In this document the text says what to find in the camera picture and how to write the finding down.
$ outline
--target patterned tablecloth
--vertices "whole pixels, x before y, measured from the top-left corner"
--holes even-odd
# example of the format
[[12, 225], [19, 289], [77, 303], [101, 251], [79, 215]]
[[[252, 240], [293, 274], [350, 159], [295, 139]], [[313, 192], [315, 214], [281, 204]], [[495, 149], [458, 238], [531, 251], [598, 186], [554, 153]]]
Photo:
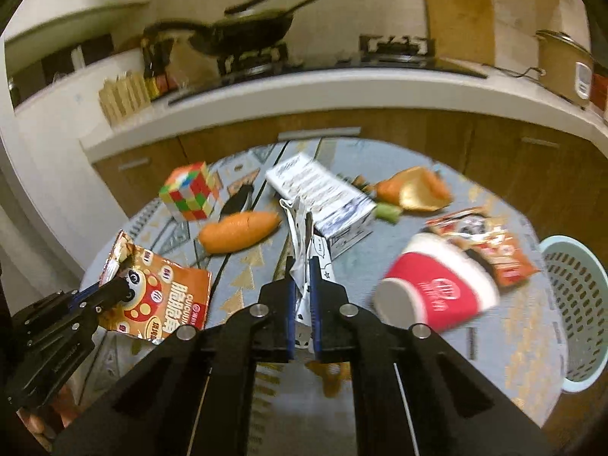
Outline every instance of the patterned tablecloth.
[[[411, 166], [432, 161], [411, 150], [377, 141], [345, 138], [309, 139], [256, 147], [222, 159], [217, 173], [223, 202], [241, 184], [255, 187], [258, 210], [280, 210], [264, 173], [279, 160], [297, 152], [315, 156], [333, 173], [347, 177], [362, 174], [379, 181]], [[542, 272], [523, 286], [505, 294], [498, 307], [442, 336], [537, 424], [543, 425], [561, 392], [567, 349], [559, 311], [530, 222], [495, 195], [451, 168], [435, 164], [454, 193], [445, 213], [482, 205], [501, 216], [519, 237], [530, 260]], [[408, 240], [423, 227], [428, 216], [406, 214], [396, 226], [381, 220], [373, 232], [333, 261], [336, 280], [345, 286], [351, 302], [373, 310], [373, 288]], [[224, 322], [230, 314], [257, 301], [260, 287], [280, 274], [288, 227], [282, 224], [270, 238], [230, 257], [205, 255], [196, 236], [200, 222], [176, 223], [159, 199], [150, 202], [126, 231], [135, 242], [183, 266], [199, 266], [214, 275], [215, 294], [207, 326]], [[81, 289], [96, 282], [111, 241], [87, 270]], [[95, 335], [95, 352], [74, 376], [77, 400], [89, 405], [124, 375], [153, 346], [101, 328]], [[315, 438], [319, 454], [355, 454], [355, 418], [348, 372], [334, 397], [323, 394], [323, 379], [314, 365], [294, 361], [288, 365], [258, 366], [250, 426], [251, 454], [310, 454]]]

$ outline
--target paper cup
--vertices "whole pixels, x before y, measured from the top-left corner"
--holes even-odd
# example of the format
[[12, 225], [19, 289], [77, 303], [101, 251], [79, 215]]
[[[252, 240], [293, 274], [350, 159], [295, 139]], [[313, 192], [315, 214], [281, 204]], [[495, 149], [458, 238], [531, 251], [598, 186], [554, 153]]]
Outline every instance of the paper cup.
[[374, 305], [391, 326], [421, 322], [435, 331], [454, 327], [496, 306], [492, 277], [459, 248], [433, 233], [418, 233], [376, 287]]

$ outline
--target cutting board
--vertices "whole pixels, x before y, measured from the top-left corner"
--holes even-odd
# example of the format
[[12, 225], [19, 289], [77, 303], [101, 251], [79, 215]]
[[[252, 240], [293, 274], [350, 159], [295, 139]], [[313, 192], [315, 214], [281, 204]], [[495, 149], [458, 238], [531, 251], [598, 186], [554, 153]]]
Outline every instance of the cutting board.
[[426, 0], [437, 56], [494, 65], [492, 0]]

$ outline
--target rubik's cube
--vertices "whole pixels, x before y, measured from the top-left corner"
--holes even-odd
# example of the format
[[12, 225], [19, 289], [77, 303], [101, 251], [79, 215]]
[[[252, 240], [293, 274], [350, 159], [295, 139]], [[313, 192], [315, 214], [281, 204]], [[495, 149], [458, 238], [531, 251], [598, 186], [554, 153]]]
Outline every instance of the rubik's cube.
[[220, 197], [205, 163], [173, 170], [158, 195], [177, 221], [207, 219]]

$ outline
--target frying pan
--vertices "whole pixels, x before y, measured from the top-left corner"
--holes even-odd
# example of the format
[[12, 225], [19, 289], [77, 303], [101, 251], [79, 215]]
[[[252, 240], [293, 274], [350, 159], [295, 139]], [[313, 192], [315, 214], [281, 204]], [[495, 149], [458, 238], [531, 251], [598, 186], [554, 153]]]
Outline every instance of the frying pan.
[[266, 0], [248, 0], [226, 8], [224, 19], [214, 24], [186, 20], [160, 21], [148, 26], [144, 36], [153, 41], [161, 32], [194, 31], [190, 45], [209, 56], [238, 56], [245, 51], [267, 48], [283, 39], [291, 26], [294, 12], [317, 0], [303, 0], [290, 8], [256, 11]]

